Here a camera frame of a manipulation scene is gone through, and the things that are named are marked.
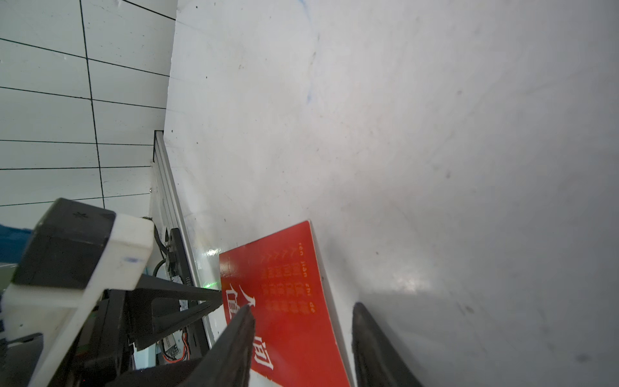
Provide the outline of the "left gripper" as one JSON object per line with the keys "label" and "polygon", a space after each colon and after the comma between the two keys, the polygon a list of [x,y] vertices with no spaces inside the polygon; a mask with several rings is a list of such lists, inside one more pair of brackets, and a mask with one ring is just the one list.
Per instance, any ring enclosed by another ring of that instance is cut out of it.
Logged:
{"label": "left gripper", "polygon": [[10,287],[1,296],[3,386],[105,385],[137,350],[222,306],[222,292],[143,275],[134,290]]}

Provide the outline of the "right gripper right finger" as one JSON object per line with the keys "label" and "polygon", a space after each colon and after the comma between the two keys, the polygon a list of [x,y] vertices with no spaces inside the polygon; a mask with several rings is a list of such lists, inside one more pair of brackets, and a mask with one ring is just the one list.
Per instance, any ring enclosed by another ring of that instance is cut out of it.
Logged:
{"label": "right gripper right finger", "polygon": [[351,346],[358,386],[422,387],[363,303],[353,308]]}

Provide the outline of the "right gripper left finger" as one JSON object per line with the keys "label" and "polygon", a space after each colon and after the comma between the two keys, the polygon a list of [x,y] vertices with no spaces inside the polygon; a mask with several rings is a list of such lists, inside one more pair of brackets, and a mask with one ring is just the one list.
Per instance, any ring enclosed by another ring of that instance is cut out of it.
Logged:
{"label": "right gripper left finger", "polygon": [[179,386],[248,386],[255,333],[251,307],[243,306]]}

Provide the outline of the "red card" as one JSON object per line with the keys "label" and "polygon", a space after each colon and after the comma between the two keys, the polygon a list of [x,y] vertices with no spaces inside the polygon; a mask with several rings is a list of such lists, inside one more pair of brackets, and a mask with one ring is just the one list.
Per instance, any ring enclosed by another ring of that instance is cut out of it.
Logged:
{"label": "red card", "polygon": [[248,306],[256,320],[251,369],[280,386],[348,386],[305,221],[219,256],[227,322]]}

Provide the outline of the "aluminium rail frame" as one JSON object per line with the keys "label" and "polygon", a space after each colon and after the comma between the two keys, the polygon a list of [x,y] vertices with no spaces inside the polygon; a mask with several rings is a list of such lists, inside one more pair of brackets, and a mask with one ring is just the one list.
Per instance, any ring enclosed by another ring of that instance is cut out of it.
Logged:
{"label": "aluminium rail frame", "polygon": [[[193,259],[162,131],[154,134],[148,217],[155,224],[155,258],[147,272],[166,281],[206,289],[198,281],[198,267]],[[174,364],[205,356],[214,343],[207,316],[156,343],[158,362]]]}

